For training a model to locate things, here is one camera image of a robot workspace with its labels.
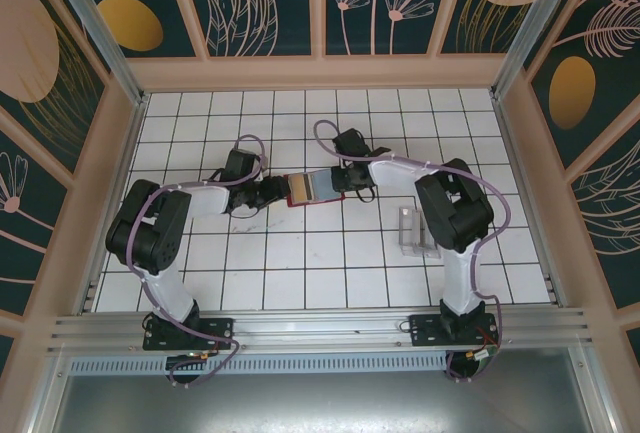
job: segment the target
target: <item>purple cable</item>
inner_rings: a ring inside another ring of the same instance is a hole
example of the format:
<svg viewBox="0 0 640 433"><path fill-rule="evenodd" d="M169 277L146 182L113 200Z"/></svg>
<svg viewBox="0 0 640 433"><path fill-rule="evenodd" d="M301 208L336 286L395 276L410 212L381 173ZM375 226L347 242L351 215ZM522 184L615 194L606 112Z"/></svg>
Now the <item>purple cable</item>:
<svg viewBox="0 0 640 433"><path fill-rule="evenodd" d="M222 360L217 367L215 367L212 371L210 371L206 375L199 376L198 378L196 378L191 383L185 384L184 385L185 388L189 388L189 386L196 386L196 385L208 380L213 375L215 375L218 371L220 371L222 368L224 368L225 365L227 363L229 363L229 361L231 361L231 359L238 353L238 350L240 349L240 343L238 343L236 340L231 339L231 338L223 338L223 337L219 337L219 336L206 335L206 334L201 333L199 331L192 330L191 328L188 328L188 327L184 326L182 323L180 323L179 321L175 320L164 308L162 308L160 306L160 304L158 303L158 301L154 298L153 293L151 293L151 290L149 289L149 286L147 285L147 282L144 279L144 273L142 271L138 270L135 267L135 265L133 264L133 243L135 241L136 234L138 233L138 229L140 228L140 224L142 223L142 219L144 218L145 213L147 212L147 210L149 209L151 204L155 201L155 199L158 198L165 191L181 190L182 188L194 188L194 187L200 187L200 186L235 186L235 185L239 185L241 183L244 183L247 180L255 178L257 175L259 175L261 170L262 170L263 165L266 164L264 143L262 142L262 140L260 140L260 138L258 138L255 135L243 135L243 136L241 136L240 138L238 138L236 140L236 142L234 144L234 148L237 148L237 146L240 143L240 141L242 141L244 139L255 140L260 145L260 150L261 150L260 160L258 162L258 165L253 169L253 171L251 173L249 173L244 178L240 178L239 180L234 180L234 181L208 181L208 180L190 181L190 182L186 182L186 183L176 183L176 184L173 184L173 185L165 185L165 186L160 187L159 189L154 191L151 195L149 195L149 198L147 198L147 201L144 203L144 205L142 205L142 208L138 212L138 216L136 217L135 221L133 222L133 226L131 227L131 233L129 234L129 239L127 240L127 249L126 249L126 252L125 252L125 255L126 255L125 258L126 258L126 261L127 261L127 266L129 267L129 269L135 275L138 276L138 278L140 278L140 281L142 282L142 288L143 288L145 294L147 295L147 298L149 298L149 301L151 302L151 304L162 314L162 316L165 317L165 319L167 321L172 323L176 328L179 328L182 331L184 331L184 332L186 332L186 333L188 333L190 335L196 336L198 338L203 338L203 339L208 340L208 341L215 341L216 343L218 343L218 342L228 343L228 344L234 346L233 351L224 360ZM180 362L177 365L175 365L171 369L171 371L169 371L169 379L171 380L172 384L174 386L176 386L176 384L177 384L177 382L175 381L175 378L173 376L173 373L178 368L180 368L182 366L185 366L185 365L188 365L188 364L192 364L192 363L199 363L201 361L203 361L203 360L187 360L187 361L183 361L183 362Z"/></svg>
<svg viewBox="0 0 640 433"><path fill-rule="evenodd" d="M504 197L504 195L502 193L500 193L500 191L498 191L498 189L495 186L493 186L491 183L489 183L485 179L477 177L474 174L469 173L468 171L458 170L457 168L451 168L450 166L446 166L446 165L438 165L436 163L431 163L431 162L428 162L428 161L427 162L421 162L421 161L411 160L409 158L404 158L402 156L395 156L394 154L388 155L388 156L376 156L376 157L359 157L359 156L341 155L340 153L336 153L331 148L329 148L327 145L325 145L324 142L320 139L320 135L318 134L318 126L320 126L322 124L330 125L336 132L340 133L340 130L338 129L338 127L336 126L335 123L333 123L333 122L331 122L329 120L319 120L313 125L313 135L315 136L316 141L318 142L318 144L320 145L320 147L324 151L326 151L330 155L333 155L333 156L335 156L337 158L340 158L341 160L359 161L359 162L362 162L362 161L369 161L369 162L395 161L395 162L402 163L402 164L405 164L405 165L418 166L418 167L424 168L425 170L426 169L430 169L430 170L446 171L447 173L453 173L455 175L464 176L465 178L469 178L470 180L473 180L476 183L487 187L496 196L496 198L498 198L500 203L502 203L502 206L504 206L504 210L505 210L504 223L496 231L494 231L490 235L487 235L485 238L480 240L476 244L476 246L474 247L473 252L471 253L471 256L472 256L472 260L471 260L471 289L472 289L473 293L478 298L480 298L482 300L494 300L496 302L496 311L497 311L497 317L498 317L497 318L498 319L498 321L497 321L497 323L498 323L497 324L497 327L498 327L498 344L497 344L498 348L497 348L497 351L500 351L500 345L502 344L502 308L500 306L500 300L498 299L497 295L485 295L485 294L480 293L478 291L478 285L476 283L476 270L477 270L477 266L478 266L478 252L480 251L480 248L482 248L489 241L493 240L499 234L504 232L507 229L507 227L509 226L509 223L511 222L511 208L509 207L509 203L507 202L507 199ZM453 361L453 352L449 353L449 355L448 355L448 358L447 358L447 369L446 369L445 373L447 374L447 377L449 377L449 378L451 378L451 379L453 379L455 381L459 381L459 378L456 378L455 376L453 376L453 374L455 374L455 372L451 370L451 362L452 361ZM487 368L488 368L488 365L482 371L480 371L479 373L474 375L475 378L478 378L481 375L483 375L487 371Z"/></svg>

